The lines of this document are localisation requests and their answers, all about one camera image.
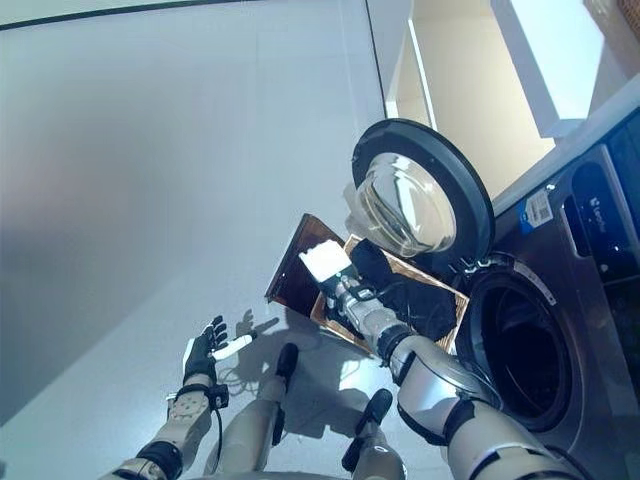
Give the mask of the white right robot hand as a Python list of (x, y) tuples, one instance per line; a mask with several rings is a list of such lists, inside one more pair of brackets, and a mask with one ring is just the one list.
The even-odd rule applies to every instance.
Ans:
[(334, 240), (326, 240), (298, 254), (320, 291), (328, 298), (338, 298), (344, 278), (356, 280), (358, 273), (349, 256)]

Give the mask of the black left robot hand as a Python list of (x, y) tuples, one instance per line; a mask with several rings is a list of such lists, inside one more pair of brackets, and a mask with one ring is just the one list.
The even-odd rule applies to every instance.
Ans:
[(182, 360), (183, 385), (199, 376), (208, 379), (205, 384), (214, 385), (217, 381), (216, 365), (239, 353), (256, 338), (257, 333), (250, 330), (229, 340), (223, 316), (214, 317), (198, 336), (187, 342)]

